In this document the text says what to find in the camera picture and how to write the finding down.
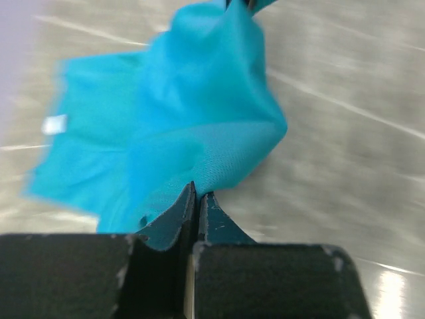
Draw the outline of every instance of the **blue cloth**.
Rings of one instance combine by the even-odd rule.
[[[62,62],[52,114],[67,115],[66,132],[29,194],[99,216],[99,233],[130,233],[190,181],[204,195],[249,175],[287,126],[260,27],[242,0],[222,2],[178,10],[146,51]]]

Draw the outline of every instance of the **marble surface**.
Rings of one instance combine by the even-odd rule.
[[[139,50],[189,0],[51,0],[0,152],[0,232],[87,232],[96,220],[22,198],[62,58]],[[348,250],[377,319],[425,318],[425,4],[285,0],[261,12],[289,132],[217,193],[259,241]]]

